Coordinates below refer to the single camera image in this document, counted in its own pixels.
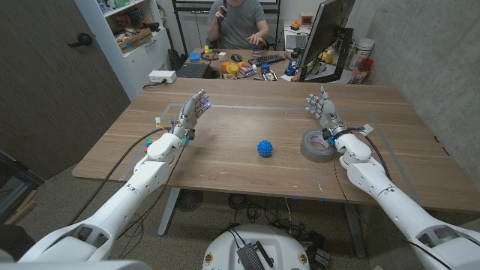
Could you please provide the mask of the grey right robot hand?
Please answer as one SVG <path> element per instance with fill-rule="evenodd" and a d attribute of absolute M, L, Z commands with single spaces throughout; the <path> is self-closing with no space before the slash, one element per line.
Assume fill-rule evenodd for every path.
<path fill-rule="evenodd" d="M 332 134 L 347 129 L 324 85 L 320 86 L 320 94 L 309 94 L 306 101 L 305 109 L 319 120 L 321 127 L 329 130 Z"/>

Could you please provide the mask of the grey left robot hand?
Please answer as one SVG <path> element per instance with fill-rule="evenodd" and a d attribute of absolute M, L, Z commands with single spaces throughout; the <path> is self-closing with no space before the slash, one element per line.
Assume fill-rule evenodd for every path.
<path fill-rule="evenodd" d="M 210 108 L 209 96 L 202 89 L 190 97 L 179 110 L 176 120 L 172 125 L 172 133 L 182 137 L 187 131 L 192 130 L 200 116 Z"/>

